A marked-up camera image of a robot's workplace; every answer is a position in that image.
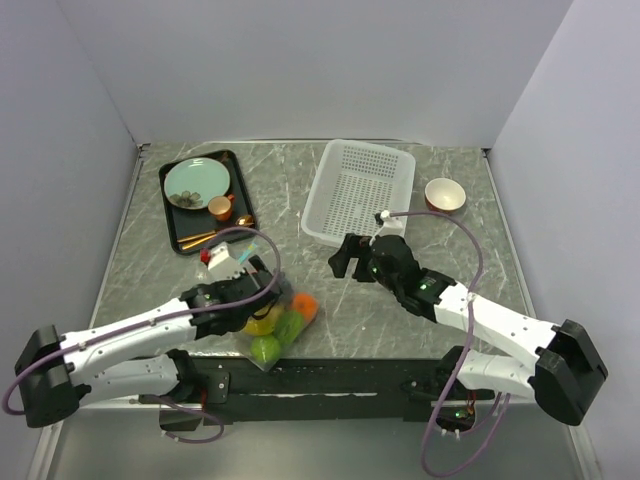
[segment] dish rack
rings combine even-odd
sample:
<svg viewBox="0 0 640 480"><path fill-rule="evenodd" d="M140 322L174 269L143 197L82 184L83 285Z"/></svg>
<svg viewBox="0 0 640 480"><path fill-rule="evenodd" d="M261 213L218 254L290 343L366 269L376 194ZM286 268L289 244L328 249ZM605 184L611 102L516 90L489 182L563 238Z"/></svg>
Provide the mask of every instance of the dish rack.
<svg viewBox="0 0 640 480"><path fill-rule="evenodd" d="M373 235L382 210L407 211L416 159L383 145L330 141L302 214L302 230L318 243L340 247L345 234ZM407 219L403 224L402 235Z"/></svg>

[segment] white wall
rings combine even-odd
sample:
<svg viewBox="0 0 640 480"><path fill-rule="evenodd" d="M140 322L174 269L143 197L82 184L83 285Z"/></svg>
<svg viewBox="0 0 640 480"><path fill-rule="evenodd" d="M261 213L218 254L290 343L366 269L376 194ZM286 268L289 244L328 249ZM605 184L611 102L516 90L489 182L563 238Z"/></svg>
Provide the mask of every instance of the white wall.
<svg viewBox="0 0 640 480"><path fill-rule="evenodd" d="M134 159L55 1L0 0L0 388L33 330L88 325ZM0 413L1 478L25 477L39 433Z"/></svg>
<svg viewBox="0 0 640 480"><path fill-rule="evenodd" d="M137 142L493 145L571 0L58 0Z"/></svg>
<svg viewBox="0 0 640 480"><path fill-rule="evenodd" d="M538 314L609 368L586 419L607 480L640 472L638 25L637 0L576 0L491 153Z"/></svg>

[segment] gray marble surface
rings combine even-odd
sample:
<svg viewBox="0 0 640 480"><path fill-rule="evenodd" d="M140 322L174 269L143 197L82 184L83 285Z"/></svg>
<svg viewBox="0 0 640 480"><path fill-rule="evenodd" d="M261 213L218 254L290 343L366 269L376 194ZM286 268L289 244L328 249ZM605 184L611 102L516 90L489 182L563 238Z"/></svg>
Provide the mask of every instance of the gray marble surface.
<svg viewBox="0 0 640 480"><path fill-rule="evenodd" d="M424 186L433 178L453 178L465 188L467 205L457 215L478 237L485 255L478 291L524 313L513 256L480 149L391 146L416 158L412 209L424 209ZM462 345L462 332L408 314L382 287L333 278L327 259L335 249L316 244L300 229L324 147L323 142L158 143L145 147L94 324L101 326L150 310L201 281L204 267L197 256L178 256L169 246L158 169L177 159L230 149L240 161L260 229L278 245L288 278L297 289L313 294L321 306L316 321L288 357L439 358L452 346ZM405 238L422 265L465 284L473 277L475 251L450 222L412 217ZM258 253L269 263L272 257L266 247ZM238 355L229 335L201 339L184 348L199 356ZM481 344L476 348L488 350Z"/></svg>

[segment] light green plate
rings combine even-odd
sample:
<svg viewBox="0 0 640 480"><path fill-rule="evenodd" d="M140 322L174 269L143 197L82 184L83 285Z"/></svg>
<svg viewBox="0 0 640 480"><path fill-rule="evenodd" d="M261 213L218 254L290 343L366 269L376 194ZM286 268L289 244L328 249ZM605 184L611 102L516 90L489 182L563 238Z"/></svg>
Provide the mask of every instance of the light green plate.
<svg viewBox="0 0 640 480"><path fill-rule="evenodd" d="M164 194L172 205L187 210L205 208L231 185L229 170L210 158L190 158L173 167L164 179Z"/></svg>

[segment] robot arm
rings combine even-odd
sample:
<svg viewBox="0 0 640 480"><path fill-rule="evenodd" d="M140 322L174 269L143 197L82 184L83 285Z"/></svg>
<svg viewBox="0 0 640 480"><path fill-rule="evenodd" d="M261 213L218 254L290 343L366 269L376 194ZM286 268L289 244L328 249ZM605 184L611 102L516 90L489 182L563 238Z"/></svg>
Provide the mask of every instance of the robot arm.
<svg viewBox="0 0 640 480"><path fill-rule="evenodd" d="M187 352L172 348L208 335L239 331L256 311L277 301L281 293L274 289L241 306L203 311L242 301L269 286L273 277L262 261L252 257L249 262L251 272L229 255L226 244L220 244L205 262L212 283L197 285L153 310L103 327L63 335L53 326L37 330L16 363L16 375L53 352L71 351L20 383L27 425L50 425L82 405L110 398L153 394L180 402L201 389L202 379ZM179 315L187 310L191 312ZM166 314L178 316L156 322ZM95 342L98 337L105 339Z"/></svg>
<svg viewBox="0 0 640 480"><path fill-rule="evenodd" d="M532 398L550 416L578 425L608 376L585 329L566 320L556 325L502 307L440 272L420 268L404 239L393 234L394 218L384 218L376 236L346 235L329 259L337 278L349 261L358 259L353 278L378 282L390 290L408 312L467 332L467 305L473 295L473 334L508 356L470 351L457 381L468 390L492 389ZM462 347L446 356L449 372Z"/></svg>

